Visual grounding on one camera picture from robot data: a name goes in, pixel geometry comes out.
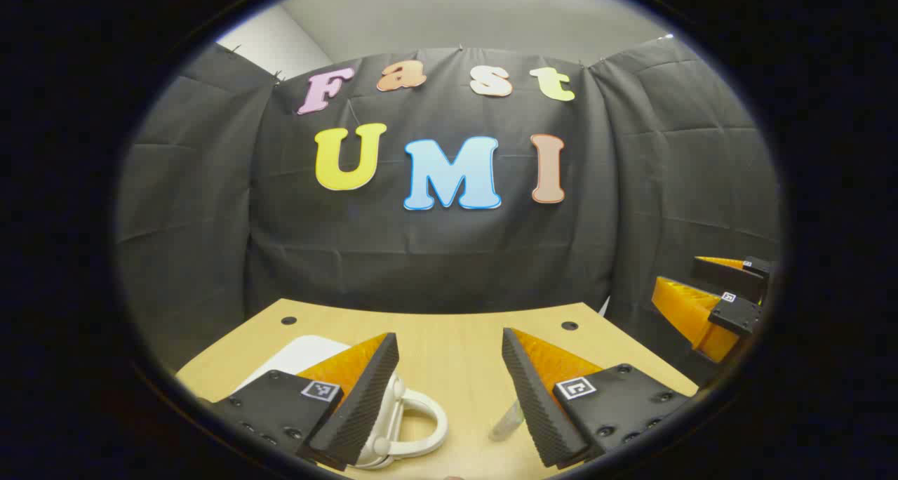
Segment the letter u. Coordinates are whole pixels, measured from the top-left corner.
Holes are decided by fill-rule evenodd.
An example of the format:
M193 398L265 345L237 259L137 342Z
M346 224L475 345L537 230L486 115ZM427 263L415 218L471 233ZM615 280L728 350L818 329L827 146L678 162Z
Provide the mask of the letter u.
M384 124L363 124L356 128L362 138L358 166L351 172L340 170L340 142L349 135L343 128L325 129L315 135L318 156L315 158L315 177L318 183L330 190L353 190L370 182L377 170L377 151L381 134L387 131Z

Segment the blue letter m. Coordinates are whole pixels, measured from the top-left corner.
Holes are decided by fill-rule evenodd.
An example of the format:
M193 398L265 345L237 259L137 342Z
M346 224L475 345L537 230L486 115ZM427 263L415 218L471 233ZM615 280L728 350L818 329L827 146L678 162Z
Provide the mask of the blue letter m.
M493 188L493 151L496 138L468 138L449 164L443 150L432 139L420 139L405 145L411 156L411 193L403 203L407 209L430 209L434 199L427 194L427 181L434 187L443 207L448 208L464 180L464 194L458 199L462 208L497 208L502 198Z

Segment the screw hole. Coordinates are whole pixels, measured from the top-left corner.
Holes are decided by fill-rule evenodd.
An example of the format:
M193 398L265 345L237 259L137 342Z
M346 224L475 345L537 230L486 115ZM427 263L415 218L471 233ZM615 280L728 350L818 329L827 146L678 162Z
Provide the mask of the screw hole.
M283 434L293 439L302 439L302 433L299 432L299 429L293 429L292 427L283 428Z

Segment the white object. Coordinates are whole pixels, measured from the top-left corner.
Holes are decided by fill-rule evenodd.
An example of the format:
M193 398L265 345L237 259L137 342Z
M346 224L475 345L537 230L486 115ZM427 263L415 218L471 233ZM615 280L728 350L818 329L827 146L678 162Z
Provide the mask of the white object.
M605 299L605 304L602 305L602 309L599 310L599 316L602 316L602 317L605 316L605 311L608 309L608 303L610 303L611 300L612 300L612 297L610 297L610 295L608 298Z
M349 349L349 345L343 345L343 343L334 342L334 340L321 336L300 336L280 349L280 352L272 356L256 371L253 371L253 374L249 375L234 391L240 390L244 385L272 369L286 373L299 373L346 349ZM418 439L418 441L398 441L402 413L407 408L424 413L436 421L436 429L429 437ZM371 429L371 434L368 436L368 441L365 442L365 447L362 448L358 461L351 466L359 469L379 469L387 467L393 461L401 460L401 458L414 458L418 455L428 454L443 444L448 430L449 420L442 407L424 394L406 388L402 379L394 372L384 390L384 399L381 402L375 426Z
M499 422L490 430L491 441L506 441L515 429L519 428L523 423L523 410L521 410L521 402L514 400L512 406L508 408L506 414L502 416Z
M217 40L253 64L289 79L332 65L318 43L296 23L280 4L256 13Z

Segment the orange finger pad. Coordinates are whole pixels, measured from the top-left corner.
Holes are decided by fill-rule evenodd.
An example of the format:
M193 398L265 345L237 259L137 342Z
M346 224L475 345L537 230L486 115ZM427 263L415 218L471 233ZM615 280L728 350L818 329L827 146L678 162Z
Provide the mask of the orange finger pad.
M659 276L652 303L667 322L692 343L692 348L721 362L738 341L736 333L708 321L721 297Z
M552 345L549 342L540 340L536 336L524 333L512 328L517 340L521 342L523 351L530 358L530 364L536 369L536 374L540 376L543 387L552 394L555 404L561 407L555 394L552 393L552 387L558 382L571 380L571 378L584 377L591 375L596 371L602 371L597 365L580 356Z
M708 262L714 262L715 265L724 265L735 269L743 269L742 266L744 263L743 260L724 259L722 257L697 257L696 259L708 260Z
M372 356L377 351L377 347L381 346L381 342L384 342L386 336L387 333L383 333L372 339L365 340L365 342L324 359L324 361L318 362L318 364L305 369L305 371L296 373L296 375L339 385L343 389L343 399L337 404L337 408L339 408L340 404L346 401L353 387L356 386L356 382L362 376L365 368L368 367L368 362L371 361Z

